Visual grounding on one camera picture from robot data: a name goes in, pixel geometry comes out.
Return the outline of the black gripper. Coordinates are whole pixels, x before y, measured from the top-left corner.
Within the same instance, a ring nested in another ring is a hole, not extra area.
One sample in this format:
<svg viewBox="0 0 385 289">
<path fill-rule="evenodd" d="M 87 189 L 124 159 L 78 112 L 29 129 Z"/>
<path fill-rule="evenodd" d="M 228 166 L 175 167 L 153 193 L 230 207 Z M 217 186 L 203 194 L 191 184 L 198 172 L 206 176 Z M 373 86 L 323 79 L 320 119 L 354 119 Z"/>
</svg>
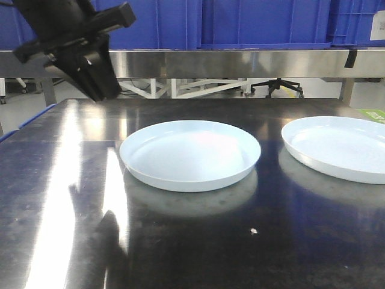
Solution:
<svg viewBox="0 0 385 289">
<path fill-rule="evenodd" d="M 95 102 L 121 93 L 109 56 L 112 30 L 128 28 L 136 16 L 124 2 L 97 11 L 90 1 L 13 1 L 36 38 L 14 50 L 21 63 L 37 54 L 54 54 L 44 68 Z"/>
</svg>

